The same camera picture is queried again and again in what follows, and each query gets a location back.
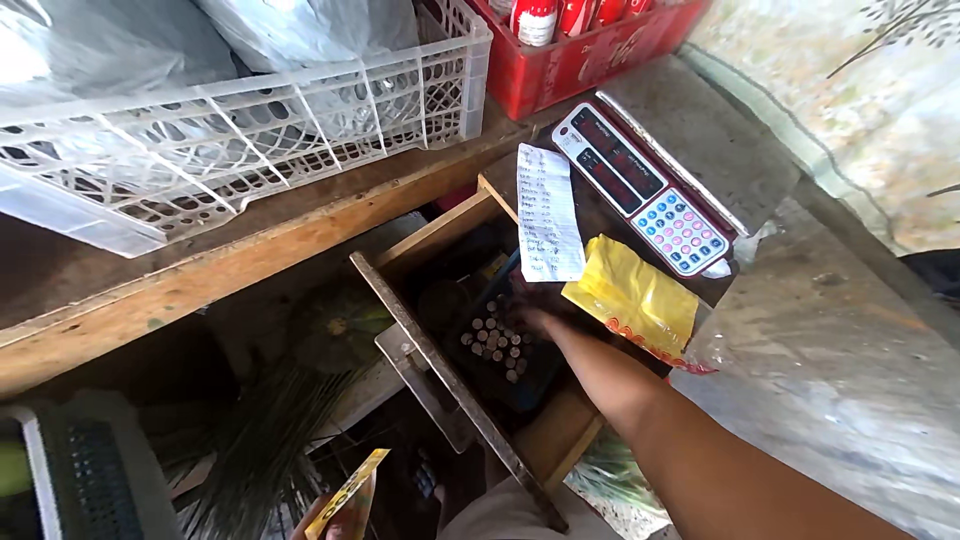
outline handwritten note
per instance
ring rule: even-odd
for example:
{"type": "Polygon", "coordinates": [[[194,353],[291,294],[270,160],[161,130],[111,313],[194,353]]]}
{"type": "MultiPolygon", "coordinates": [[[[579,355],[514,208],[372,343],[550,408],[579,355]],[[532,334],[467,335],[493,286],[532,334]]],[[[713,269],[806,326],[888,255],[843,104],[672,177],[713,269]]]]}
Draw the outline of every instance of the handwritten note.
{"type": "Polygon", "coordinates": [[[584,243],[577,229],[564,156],[520,144],[516,156],[516,215],[520,269],[528,282],[576,282],[584,275],[584,243]]]}

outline wooden counter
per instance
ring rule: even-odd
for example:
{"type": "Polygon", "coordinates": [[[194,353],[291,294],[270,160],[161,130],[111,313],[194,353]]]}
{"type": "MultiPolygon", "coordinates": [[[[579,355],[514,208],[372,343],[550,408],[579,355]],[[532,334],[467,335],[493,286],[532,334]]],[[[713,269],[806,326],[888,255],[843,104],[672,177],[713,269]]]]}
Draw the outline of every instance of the wooden counter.
{"type": "Polygon", "coordinates": [[[524,122],[488,100],[483,134],[412,150],[256,201],[221,228],[136,259],[0,214],[0,397],[16,394],[199,307],[475,181],[570,102],[524,122]]]}

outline hand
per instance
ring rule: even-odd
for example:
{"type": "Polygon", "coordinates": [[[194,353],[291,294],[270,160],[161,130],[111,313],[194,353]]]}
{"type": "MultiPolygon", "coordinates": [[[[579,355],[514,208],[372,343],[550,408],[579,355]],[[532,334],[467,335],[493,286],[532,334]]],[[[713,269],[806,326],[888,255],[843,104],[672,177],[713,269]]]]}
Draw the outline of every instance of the hand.
{"type": "MultiPolygon", "coordinates": [[[[290,535],[291,540],[307,540],[306,538],[306,528],[310,527],[310,524],[313,523],[313,520],[320,515],[321,510],[324,509],[324,506],[333,498],[332,493],[326,493],[317,498],[313,504],[310,505],[310,509],[306,511],[306,514],[303,515],[303,519],[300,520],[300,523],[297,525],[297,528],[294,529],[293,534],[290,535]]],[[[333,514],[333,517],[330,518],[330,521],[326,524],[326,528],[321,538],[324,540],[345,540],[350,538],[353,533],[353,511],[356,506],[354,502],[356,498],[350,499],[350,501],[344,505],[343,508],[340,508],[336,514],[333,514]]]]}

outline wooden drawer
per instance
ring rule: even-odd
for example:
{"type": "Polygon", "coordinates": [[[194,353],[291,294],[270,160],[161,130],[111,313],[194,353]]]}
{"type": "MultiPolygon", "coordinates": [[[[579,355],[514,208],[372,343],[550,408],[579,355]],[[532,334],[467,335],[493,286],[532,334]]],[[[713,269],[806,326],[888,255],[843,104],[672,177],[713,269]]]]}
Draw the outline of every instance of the wooden drawer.
{"type": "Polygon", "coordinates": [[[516,437],[509,436],[464,383],[398,292],[397,284],[408,273],[504,212],[498,199],[480,187],[475,195],[386,252],[375,256],[357,252],[350,260],[396,319],[393,327],[377,337],[377,344],[451,446],[462,452],[479,433],[538,502],[547,524],[565,530],[563,516],[546,494],[560,485],[603,425],[583,389],[576,380],[568,380],[529,426],[516,437]],[[432,368],[445,388],[431,387],[418,363],[432,368]],[[444,408],[442,401],[448,396],[456,404],[444,408]],[[472,432],[466,432],[464,424],[472,432]]]}

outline white container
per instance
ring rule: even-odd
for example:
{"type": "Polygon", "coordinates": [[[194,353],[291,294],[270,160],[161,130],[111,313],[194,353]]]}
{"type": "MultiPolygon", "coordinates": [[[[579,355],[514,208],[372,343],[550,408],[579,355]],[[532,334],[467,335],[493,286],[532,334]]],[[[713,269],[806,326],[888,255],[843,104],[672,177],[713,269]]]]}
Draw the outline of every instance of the white container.
{"type": "Polygon", "coordinates": [[[493,34],[463,0],[425,4],[403,51],[0,110],[0,211],[134,258],[261,197],[476,137],[493,34]]]}

